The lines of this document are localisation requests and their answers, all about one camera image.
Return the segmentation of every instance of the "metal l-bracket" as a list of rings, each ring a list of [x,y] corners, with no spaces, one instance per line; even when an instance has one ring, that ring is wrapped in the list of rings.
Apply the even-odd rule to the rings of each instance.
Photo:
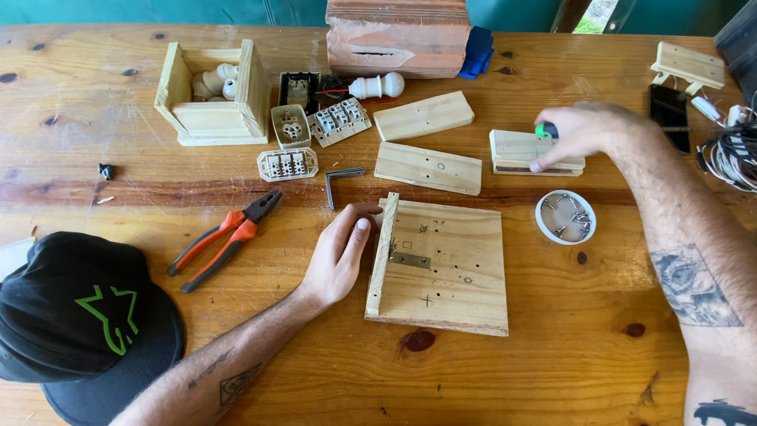
[[[415,266],[416,268],[431,269],[431,259],[424,256],[408,255],[407,253],[392,252],[389,261],[402,265]]]
[[[331,179],[336,179],[338,177],[355,177],[355,176],[365,176],[366,171],[363,170],[363,168],[348,168],[344,170],[339,171],[330,171],[326,173],[326,195],[329,197],[329,207],[332,211],[334,211],[334,199],[331,195],[331,183],[329,182]]]

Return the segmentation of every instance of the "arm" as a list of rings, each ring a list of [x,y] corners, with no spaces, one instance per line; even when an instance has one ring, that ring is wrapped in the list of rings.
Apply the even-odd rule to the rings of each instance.
[[[321,233],[299,287],[170,369],[111,426],[215,424],[294,333],[350,292],[381,211],[349,205]]]
[[[652,121],[586,102],[548,108],[537,119],[543,121],[553,122],[561,139],[533,171],[602,151],[634,194],[689,353],[685,424],[706,424],[707,416],[725,421],[728,413],[742,419],[737,423],[757,424],[757,250],[744,228]],[[746,410],[700,405],[715,399]]]

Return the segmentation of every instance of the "green logo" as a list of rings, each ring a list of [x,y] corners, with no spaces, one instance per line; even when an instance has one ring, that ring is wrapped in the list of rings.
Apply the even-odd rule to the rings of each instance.
[[[97,309],[92,307],[90,305],[90,302],[94,302],[95,300],[102,300],[102,292],[100,291],[100,286],[93,286],[95,288],[95,295],[92,297],[84,297],[81,299],[75,299],[74,302],[79,303],[84,309],[88,310],[89,313],[97,317],[100,321],[102,321],[102,330],[103,333],[105,333],[105,340],[107,341],[107,345],[111,347],[113,352],[117,353],[118,355],[123,355],[126,353],[126,344],[123,342],[123,338],[121,337],[121,330],[116,327],[115,334],[116,337],[118,337],[120,346],[117,346],[116,343],[113,341],[113,338],[111,337],[111,327],[108,324],[109,320],[105,315],[100,313]],[[116,290],[116,287],[111,287],[111,291],[113,291],[113,294],[115,296],[126,296],[126,295],[132,295],[132,305],[129,308],[129,317],[126,319],[126,321],[129,323],[129,326],[132,328],[132,331],[136,335],[138,333],[137,326],[134,325],[134,322],[132,321],[132,313],[134,312],[134,303],[137,301],[137,292],[131,291],[131,290],[125,290],[125,291],[118,291]],[[126,341],[129,342],[129,345],[132,344],[132,340],[129,336],[126,336]]]

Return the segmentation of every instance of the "screwdriver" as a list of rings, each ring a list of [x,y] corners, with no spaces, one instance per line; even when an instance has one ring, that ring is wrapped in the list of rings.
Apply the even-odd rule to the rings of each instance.
[[[549,121],[539,123],[536,126],[535,133],[536,133],[536,136],[539,136],[539,137],[559,139],[559,134],[557,133],[557,126],[555,126],[554,123],[550,123]]]

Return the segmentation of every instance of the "clay brick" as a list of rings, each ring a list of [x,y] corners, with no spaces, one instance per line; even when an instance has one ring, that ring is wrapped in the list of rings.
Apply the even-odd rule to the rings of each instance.
[[[455,77],[471,29],[464,0],[329,0],[326,23],[332,73],[363,77]]]

